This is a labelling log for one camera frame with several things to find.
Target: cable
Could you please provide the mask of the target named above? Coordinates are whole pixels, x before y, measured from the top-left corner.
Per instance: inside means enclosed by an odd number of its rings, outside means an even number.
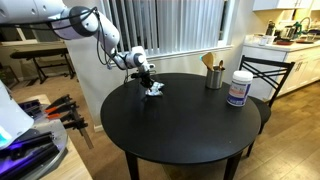
[[[55,31],[55,30],[60,30],[60,29],[66,29],[68,27],[72,27],[76,24],[80,24],[82,23],[82,21],[86,20],[94,11],[97,11],[97,7],[94,7],[92,9],[90,9],[90,11],[86,11],[74,16],[69,16],[69,17],[64,17],[61,19],[55,19],[55,20],[51,20],[51,21],[41,21],[41,22],[34,22],[34,23],[20,23],[20,24],[2,24],[1,27],[12,27],[12,28],[23,28],[23,29],[32,29],[32,30],[45,30],[45,31]],[[81,21],[74,23],[74,24],[70,24],[68,26],[64,26],[64,27],[60,27],[60,28],[48,28],[48,29],[44,29],[44,28],[33,28],[33,27],[21,27],[21,26],[29,26],[29,25],[40,25],[40,24],[48,24],[48,23],[52,23],[52,22],[56,22],[56,21],[62,21],[62,20],[67,20],[67,19],[71,19],[71,18],[75,18],[75,17],[79,17],[81,15],[87,14]]]
[[[128,68],[126,69],[126,75],[124,76],[124,80],[123,80],[123,84],[126,84],[128,82],[128,78],[129,78],[129,75],[128,75]]]
[[[103,45],[105,45],[105,36],[104,36],[104,30],[103,30],[103,26],[101,24],[101,20],[100,20],[100,15],[98,12],[95,13],[96,17],[97,17],[97,20],[99,22],[99,26],[100,26],[100,29],[101,29],[101,32],[102,32],[102,39],[103,39]],[[107,65],[108,66],[108,69],[111,69],[111,60],[113,59],[113,57],[111,57],[111,55],[109,55],[106,51],[104,51],[104,61],[105,62],[102,62],[102,59],[100,57],[100,53],[99,53],[99,39],[100,39],[100,29],[98,30],[98,38],[97,38],[97,46],[96,46],[96,49],[97,49],[97,55],[98,55],[98,59],[100,61],[100,63],[102,65]]]

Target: jar label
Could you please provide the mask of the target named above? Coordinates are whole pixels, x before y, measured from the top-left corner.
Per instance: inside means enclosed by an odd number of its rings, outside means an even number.
[[[234,106],[243,106],[247,100],[250,86],[251,84],[242,84],[232,81],[227,98],[228,103]]]

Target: black chair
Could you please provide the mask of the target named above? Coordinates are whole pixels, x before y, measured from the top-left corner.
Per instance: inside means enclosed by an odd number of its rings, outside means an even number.
[[[273,89],[273,94],[271,96],[271,99],[269,101],[262,101],[258,98],[249,96],[251,100],[256,104],[260,116],[261,116],[261,127],[259,134],[262,133],[264,125],[268,122],[270,116],[271,116],[271,106],[273,105],[274,101],[276,100],[277,95],[280,92],[280,89],[282,88],[284,82],[286,81],[289,73],[291,72],[294,62],[291,63],[285,63],[285,62],[277,62],[277,61],[270,61],[270,60],[264,60],[264,59],[257,59],[257,58],[250,58],[246,56],[242,56],[239,70],[246,70],[253,74],[253,78],[260,78],[261,80],[268,83]],[[263,66],[264,70],[262,68],[259,70],[259,65],[265,65]],[[269,69],[275,69],[276,70],[266,70],[267,67],[273,67]],[[249,146],[247,157],[250,156],[252,147],[254,142]]]

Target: floor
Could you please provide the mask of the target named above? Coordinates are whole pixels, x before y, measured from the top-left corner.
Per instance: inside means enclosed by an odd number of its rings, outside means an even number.
[[[89,149],[78,130],[68,129],[81,158],[93,179],[130,179],[124,153],[104,132],[93,131],[93,123],[77,78],[57,76],[32,86],[21,82],[12,88],[13,98],[21,102],[46,94],[51,102],[70,94],[94,145]],[[276,100],[272,117],[257,137],[250,158],[243,158],[234,179],[320,179],[320,83],[316,82]],[[160,165],[139,160],[141,179],[206,180],[222,179],[226,161],[198,166]]]

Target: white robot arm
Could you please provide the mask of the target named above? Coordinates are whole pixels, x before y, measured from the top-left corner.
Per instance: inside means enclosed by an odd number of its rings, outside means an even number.
[[[96,8],[83,6],[68,8],[62,0],[0,0],[0,27],[46,23],[62,39],[72,40],[94,36],[104,52],[121,70],[138,68],[133,77],[141,78],[141,84],[148,88],[147,95],[162,95],[156,83],[149,77],[149,64],[141,46],[133,47],[123,57],[116,52],[120,35],[116,27]]]
[[[104,52],[121,70],[138,68],[132,78],[141,78],[146,95],[162,95],[164,86],[150,78],[149,64],[141,46],[133,47],[124,56],[116,52],[120,35],[116,27],[96,8],[82,6],[68,8],[62,0],[0,0],[0,27],[46,23],[62,39],[72,40],[94,36]],[[33,125],[33,119],[24,113],[10,97],[0,81],[0,150]]]

